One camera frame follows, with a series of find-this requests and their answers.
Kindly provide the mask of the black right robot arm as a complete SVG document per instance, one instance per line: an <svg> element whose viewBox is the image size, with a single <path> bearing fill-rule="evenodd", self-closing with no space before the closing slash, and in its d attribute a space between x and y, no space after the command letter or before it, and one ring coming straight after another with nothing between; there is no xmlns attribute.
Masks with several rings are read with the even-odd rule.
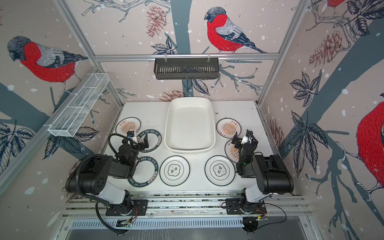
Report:
<svg viewBox="0 0 384 240"><path fill-rule="evenodd" d="M238 175L243 179L256 180L251 187L241 192L242 209L255 207L273 194L293 192L294 181L282 158L279 155L264 156L263 153L257 152L259 142L253 131L247 130L242 138L236 133L231 143L239 153L236 163Z"/></svg>

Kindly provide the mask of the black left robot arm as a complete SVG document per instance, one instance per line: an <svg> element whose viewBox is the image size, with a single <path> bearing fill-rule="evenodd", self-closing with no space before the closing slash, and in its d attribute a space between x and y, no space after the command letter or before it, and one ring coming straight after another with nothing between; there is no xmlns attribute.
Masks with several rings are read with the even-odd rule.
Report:
<svg viewBox="0 0 384 240"><path fill-rule="evenodd" d="M136 132L112 133L107 138L113 155L94 154L81 160L66 181L68 193L77 194L109 207L132 208L131 195L108 181L108 177L128 180L134 176L139 152L149 148L147 134L139 140Z"/></svg>

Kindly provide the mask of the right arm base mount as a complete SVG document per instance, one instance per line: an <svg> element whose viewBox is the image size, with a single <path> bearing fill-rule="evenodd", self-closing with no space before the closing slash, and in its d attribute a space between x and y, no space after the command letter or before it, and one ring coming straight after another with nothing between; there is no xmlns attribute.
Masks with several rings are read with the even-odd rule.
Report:
<svg viewBox="0 0 384 240"><path fill-rule="evenodd" d="M228 215L266 215L264 203L249 203L246 200L232 198L225 200L225 209Z"/></svg>

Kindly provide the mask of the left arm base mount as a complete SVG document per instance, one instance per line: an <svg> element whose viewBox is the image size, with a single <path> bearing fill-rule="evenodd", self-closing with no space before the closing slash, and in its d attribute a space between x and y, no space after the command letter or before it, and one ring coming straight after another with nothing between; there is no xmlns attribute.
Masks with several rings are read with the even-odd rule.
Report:
<svg viewBox="0 0 384 240"><path fill-rule="evenodd" d="M145 216L148 207L148 200L128 200L119 205L108 205L106 216Z"/></svg>

